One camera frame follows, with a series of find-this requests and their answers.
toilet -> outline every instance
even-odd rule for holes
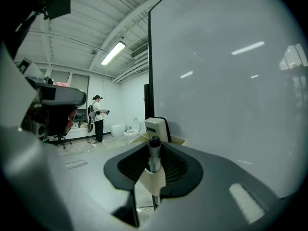
[[[130,141],[134,140],[138,137],[138,135],[140,135],[140,121],[138,118],[134,119],[133,126],[131,128],[132,130],[124,133],[124,136]]]
[[[125,132],[125,128],[126,128],[126,125],[125,125],[124,121],[120,122],[119,124],[112,125],[110,127],[111,135],[113,137],[123,136],[124,132]]]

ceiling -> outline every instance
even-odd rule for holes
[[[15,61],[26,57],[118,77],[134,65],[130,54],[148,42],[148,12],[159,1],[71,0],[70,14],[51,21],[42,15],[36,18]],[[119,41],[126,44],[124,50],[107,66],[101,65]]]

